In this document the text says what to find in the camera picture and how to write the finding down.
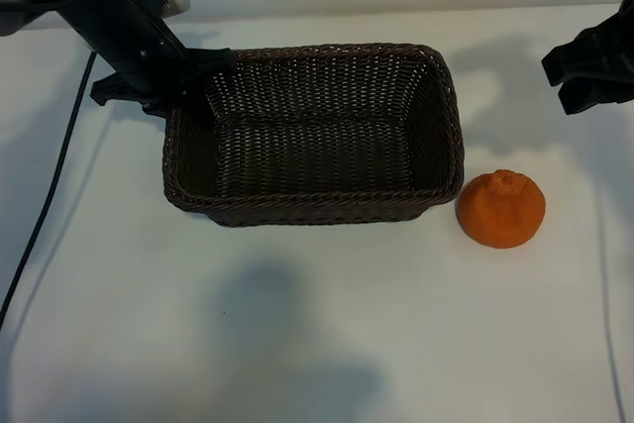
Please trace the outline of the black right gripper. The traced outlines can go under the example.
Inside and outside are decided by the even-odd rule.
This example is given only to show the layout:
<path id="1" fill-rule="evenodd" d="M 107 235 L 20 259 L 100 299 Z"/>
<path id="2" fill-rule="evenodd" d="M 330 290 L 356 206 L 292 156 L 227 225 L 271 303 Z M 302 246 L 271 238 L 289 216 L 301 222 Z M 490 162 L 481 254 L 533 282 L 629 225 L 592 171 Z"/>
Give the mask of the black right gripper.
<path id="1" fill-rule="evenodd" d="M 633 0 L 623 0 L 616 14 L 581 31 L 571 42 L 553 48 L 542 59 L 550 85 L 565 82 L 559 99 L 567 115 L 614 101 L 617 87 L 605 80 L 619 78 L 620 56 L 627 73 L 619 87 L 617 104 L 633 99 Z"/>

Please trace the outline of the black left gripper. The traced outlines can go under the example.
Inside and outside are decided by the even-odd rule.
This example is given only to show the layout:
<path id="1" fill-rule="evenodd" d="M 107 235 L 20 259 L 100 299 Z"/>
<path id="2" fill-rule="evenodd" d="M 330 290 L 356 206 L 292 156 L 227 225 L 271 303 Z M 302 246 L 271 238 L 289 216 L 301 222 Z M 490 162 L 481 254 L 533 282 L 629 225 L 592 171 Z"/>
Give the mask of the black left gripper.
<path id="1" fill-rule="evenodd" d="M 206 95 L 208 79 L 233 74 L 230 49 L 187 49 L 160 17 L 164 0 L 75 0 L 62 18 L 100 55 L 114 73 L 92 84 L 100 106 L 110 100 L 140 103 L 159 114 L 180 95 L 181 108 L 197 122 L 213 122 Z"/>

